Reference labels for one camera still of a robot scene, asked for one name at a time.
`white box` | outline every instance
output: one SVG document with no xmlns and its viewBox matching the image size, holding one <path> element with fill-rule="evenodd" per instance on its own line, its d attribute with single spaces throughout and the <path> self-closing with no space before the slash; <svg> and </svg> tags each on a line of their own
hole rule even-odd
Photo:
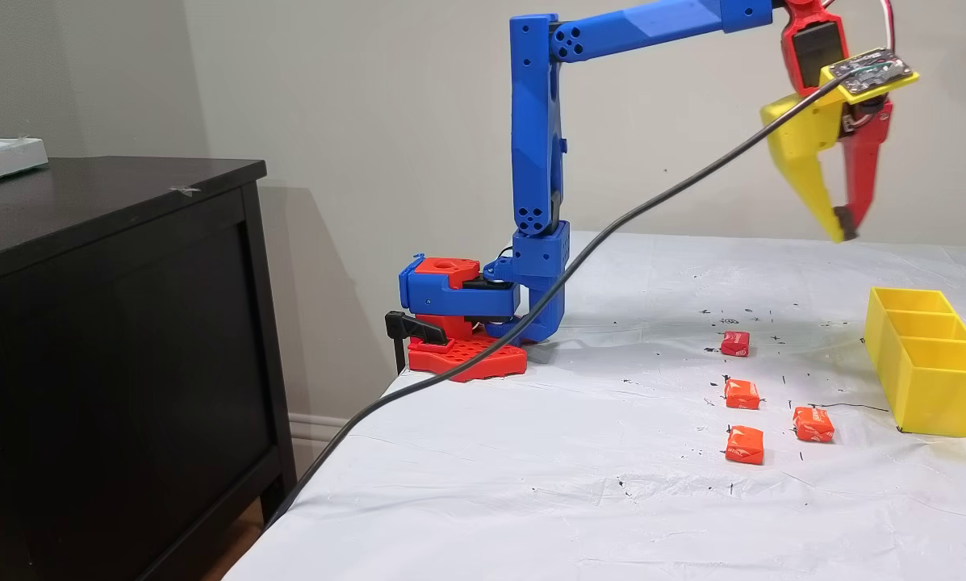
<svg viewBox="0 0 966 581">
<path fill-rule="evenodd" d="M 32 137 L 0 140 L 0 178 L 48 163 L 44 143 Z"/>
</svg>

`cabinet top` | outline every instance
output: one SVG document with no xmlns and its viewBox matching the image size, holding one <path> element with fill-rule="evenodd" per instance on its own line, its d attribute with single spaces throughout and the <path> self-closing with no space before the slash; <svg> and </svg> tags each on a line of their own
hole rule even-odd
<svg viewBox="0 0 966 581">
<path fill-rule="evenodd" d="M 0 179 L 0 275 L 264 176 L 245 159 L 52 158 Z"/>
</svg>

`white tablecloth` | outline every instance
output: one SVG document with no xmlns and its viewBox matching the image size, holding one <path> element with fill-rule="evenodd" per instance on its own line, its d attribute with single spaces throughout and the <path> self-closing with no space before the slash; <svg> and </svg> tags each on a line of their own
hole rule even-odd
<svg viewBox="0 0 966 581">
<path fill-rule="evenodd" d="M 227 581 L 966 580 L 966 439 L 847 406 L 834 444 L 790 431 L 795 405 L 888 407 L 870 286 L 966 321 L 966 248 L 613 236 L 524 375 L 376 412 Z M 708 352 L 727 328 L 752 357 Z M 762 408 L 726 408 L 725 374 Z M 766 433 L 763 466 L 723 458 L 729 425 Z"/>
</svg>

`black clamp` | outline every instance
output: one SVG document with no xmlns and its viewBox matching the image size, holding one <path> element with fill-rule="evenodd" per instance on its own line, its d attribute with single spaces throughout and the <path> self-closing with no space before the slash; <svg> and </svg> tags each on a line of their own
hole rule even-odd
<svg viewBox="0 0 966 581">
<path fill-rule="evenodd" d="M 443 327 L 426 321 L 415 319 L 402 311 L 386 313 L 386 334 L 393 339 L 393 349 L 397 357 L 397 373 L 408 367 L 408 360 L 404 357 L 404 339 L 417 337 L 429 345 L 446 345 L 446 331 Z"/>
</svg>

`cabinet door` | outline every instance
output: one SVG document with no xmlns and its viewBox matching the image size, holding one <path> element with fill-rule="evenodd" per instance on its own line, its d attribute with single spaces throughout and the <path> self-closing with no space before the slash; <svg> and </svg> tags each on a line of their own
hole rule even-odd
<svg viewBox="0 0 966 581">
<path fill-rule="evenodd" d="M 0 408 L 44 579 L 139 576 L 268 452 L 238 190 L 0 280 Z"/>
</svg>

